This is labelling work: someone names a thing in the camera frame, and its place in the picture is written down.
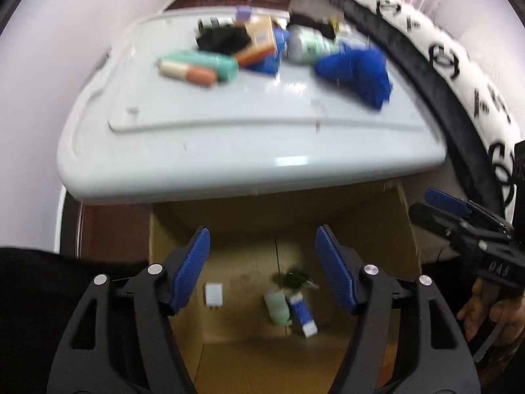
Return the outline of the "person right hand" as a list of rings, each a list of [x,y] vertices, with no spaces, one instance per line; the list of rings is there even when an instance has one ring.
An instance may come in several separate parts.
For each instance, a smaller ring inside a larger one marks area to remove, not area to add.
[[[481,299],[483,289],[484,284],[478,278],[472,287],[471,299],[456,316],[458,320],[464,322],[466,340],[474,338],[484,319],[489,317],[492,322],[503,326],[496,345],[509,345],[515,342],[524,331],[524,297],[499,301],[489,309]]]

